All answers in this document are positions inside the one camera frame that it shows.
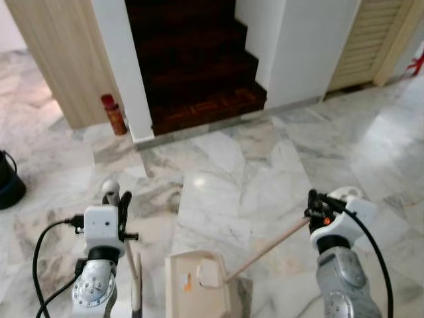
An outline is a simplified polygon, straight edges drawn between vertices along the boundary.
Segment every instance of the wooden door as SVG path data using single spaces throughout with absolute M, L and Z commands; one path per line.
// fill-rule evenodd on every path
M 122 105 L 90 0 L 6 0 L 72 128 L 107 121 L 100 97 Z
M 371 82 L 413 0 L 363 0 L 328 91 Z

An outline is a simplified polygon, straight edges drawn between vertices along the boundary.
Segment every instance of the black bucket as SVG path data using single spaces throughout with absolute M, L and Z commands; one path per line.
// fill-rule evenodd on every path
M 14 169 L 7 161 L 7 157 L 12 161 Z M 26 190 L 25 184 L 18 176 L 16 162 L 10 154 L 0 150 L 0 210 L 18 203 Z

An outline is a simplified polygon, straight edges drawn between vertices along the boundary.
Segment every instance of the stair step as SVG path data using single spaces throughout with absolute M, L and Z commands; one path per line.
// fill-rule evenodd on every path
M 171 28 L 151 35 L 143 34 L 140 30 L 133 32 L 133 38 L 139 60 L 150 57 L 163 62 L 187 51 L 196 51 L 199 54 L 210 50 L 244 51 L 246 33 L 247 28 L 234 21 L 218 27 Z
M 129 5 L 127 10 L 132 30 L 155 33 L 176 26 L 195 28 L 212 23 L 225 24 L 234 20 L 235 1 L 159 2 L 155 5 Z
M 252 83 L 258 60 L 246 52 L 226 56 L 187 54 L 186 60 L 140 65 L 149 103 L 165 103 L 181 98 L 195 101 L 225 87 Z
M 258 84 L 220 91 L 199 103 L 172 108 L 151 105 L 154 134 L 170 133 L 264 108 L 266 92 Z

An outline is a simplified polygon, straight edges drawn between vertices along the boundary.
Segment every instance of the red bottle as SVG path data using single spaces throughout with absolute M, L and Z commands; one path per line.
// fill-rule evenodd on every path
M 119 110 L 118 104 L 113 100 L 112 95 L 103 95 L 101 98 L 103 107 L 105 108 L 106 114 L 111 122 L 113 132 L 115 135 L 120 136 L 127 133 L 127 128 L 124 123 L 121 111 Z

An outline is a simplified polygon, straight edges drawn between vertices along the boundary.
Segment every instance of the black cable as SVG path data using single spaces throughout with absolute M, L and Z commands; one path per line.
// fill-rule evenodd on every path
M 374 251 L 377 254 L 378 262 L 380 263 L 380 266 L 383 271 L 384 281 L 386 283 L 386 289 L 387 289 L 387 299 L 388 299 L 388 318 L 393 318 L 393 290 L 392 290 L 392 283 L 390 282 L 389 272 L 387 271 L 386 263 L 384 262 L 382 253 L 380 252 L 380 249 L 377 246 L 376 241 L 372 237 L 370 231 L 365 227 L 365 225 L 361 222 L 358 217 L 356 217 L 356 213 L 350 212 L 346 208 L 343 209 L 343 211 L 353 219 L 353 221 L 356 222 L 356 224 L 359 225 L 359 227 L 364 231 L 366 237 L 368 237 L 368 240 L 370 240 L 370 243 L 374 249 Z
M 36 318 L 41 318 L 41 314 L 43 311 L 47 311 L 47 305 L 54 299 L 56 298 L 60 293 L 64 292 L 65 290 L 67 290 L 71 285 L 73 285 L 75 283 L 75 281 L 77 280 L 78 275 L 75 275 L 74 278 L 72 278 L 68 283 L 66 283 L 66 285 L 62 288 L 60 288 L 56 293 L 54 293 L 53 295 L 51 295 L 49 298 L 47 298 L 47 300 L 42 304 L 42 306 L 40 307 L 40 309 L 37 312 L 37 315 L 35 316 Z
M 38 253 L 40 252 L 41 242 L 44 236 L 46 235 L 46 233 L 48 232 L 48 230 L 50 230 L 52 227 L 55 227 L 56 225 L 64 224 L 64 223 L 67 223 L 67 220 L 57 221 L 50 224 L 48 227 L 46 227 L 45 230 L 41 233 L 40 237 L 38 238 L 37 244 L 35 246 L 34 256 L 32 257 L 32 279 L 34 280 L 35 292 L 37 294 L 38 300 L 40 301 L 40 305 L 44 303 L 44 298 L 41 292 L 40 284 L 38 283 L 38 276 L 37 276 Z M 44 312 L 45 318 L 50 318 L 47 308 L 43 312 Z

